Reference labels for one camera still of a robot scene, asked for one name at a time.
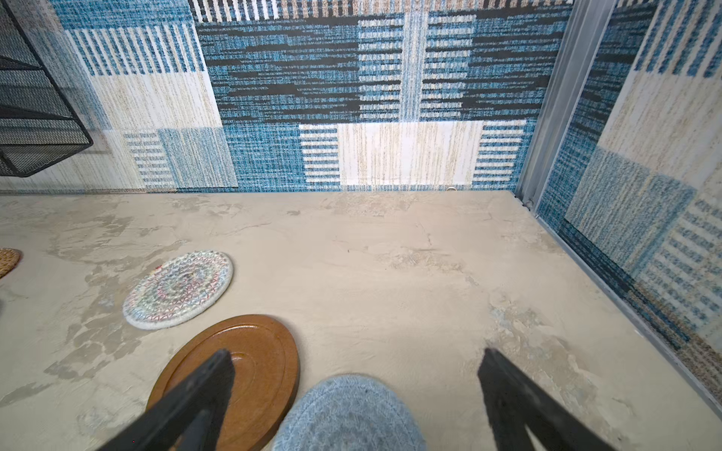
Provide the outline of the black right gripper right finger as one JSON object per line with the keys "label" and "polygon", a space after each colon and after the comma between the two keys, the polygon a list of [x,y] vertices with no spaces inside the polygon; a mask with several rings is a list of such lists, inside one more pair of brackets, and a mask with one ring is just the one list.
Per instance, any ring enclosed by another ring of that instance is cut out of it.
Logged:
{"label": "black right gripper right finger", "polygon": [[501,351],[484,350],[478,378],[498,450],[532,450],[532,437],[546,450],[612,448]]}

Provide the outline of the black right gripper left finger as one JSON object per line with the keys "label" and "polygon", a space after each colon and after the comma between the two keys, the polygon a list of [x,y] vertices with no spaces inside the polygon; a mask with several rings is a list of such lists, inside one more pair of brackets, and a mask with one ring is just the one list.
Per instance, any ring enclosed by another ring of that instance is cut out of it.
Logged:
{"label": "black right gripper left finger", "polygon": [[231,353],[217,351],[101,449],[216,449],[234,378]]}

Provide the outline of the multicolour braided round coaster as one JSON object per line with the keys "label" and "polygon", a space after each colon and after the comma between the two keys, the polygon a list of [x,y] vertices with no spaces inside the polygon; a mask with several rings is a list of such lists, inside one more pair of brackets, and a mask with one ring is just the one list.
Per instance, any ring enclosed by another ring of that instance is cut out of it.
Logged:
{"label": "multicolour braided round coaster", "polygon": [[213,306],[233,278],[231,258],[214,250],[171,259],[133,287],[122,305],[133,327],[154,331],[191,321]]}

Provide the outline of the brown wooden round coaster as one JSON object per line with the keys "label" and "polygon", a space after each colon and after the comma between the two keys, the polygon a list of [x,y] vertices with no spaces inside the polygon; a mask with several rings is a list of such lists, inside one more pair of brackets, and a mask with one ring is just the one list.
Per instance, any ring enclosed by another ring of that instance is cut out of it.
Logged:
{"label": "brown wooden round coaster", "polygon": [[300,379],[293,335],[272,317],[233,317],[197,334],[164,368],[147,407],[151,408],[221,349],[231,354],[235,376],[217,448],[261,450],[293,406]]}

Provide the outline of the grey-blue knitted round coaster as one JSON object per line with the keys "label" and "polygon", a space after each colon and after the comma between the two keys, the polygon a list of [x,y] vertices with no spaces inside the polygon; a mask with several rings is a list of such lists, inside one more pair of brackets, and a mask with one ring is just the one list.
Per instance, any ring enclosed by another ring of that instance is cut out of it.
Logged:
{"label": "grey-blue knitted round coaster", "polygon": [[385,384],[345,374],[316,384],[283,420],[274,450],[425,450],[411,411]]}

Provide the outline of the woven rattan round coaster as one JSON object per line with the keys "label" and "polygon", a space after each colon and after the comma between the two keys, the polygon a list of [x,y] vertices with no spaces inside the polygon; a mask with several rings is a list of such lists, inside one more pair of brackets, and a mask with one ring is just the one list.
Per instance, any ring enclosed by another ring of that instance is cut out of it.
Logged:
{"label": "woven rattan round coaster", "polygon": [[22,259],[22,252],[12,248],[0,249],[0,278],[14,270]]}

